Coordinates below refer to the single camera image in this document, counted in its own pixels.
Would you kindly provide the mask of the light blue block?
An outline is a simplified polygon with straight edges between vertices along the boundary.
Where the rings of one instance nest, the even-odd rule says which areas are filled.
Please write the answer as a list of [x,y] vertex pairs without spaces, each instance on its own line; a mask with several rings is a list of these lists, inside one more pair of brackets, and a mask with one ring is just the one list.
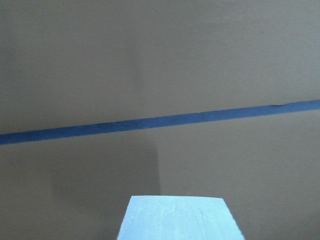
[[203,196],[132,196],[119,240],[243,240],[222,198]]

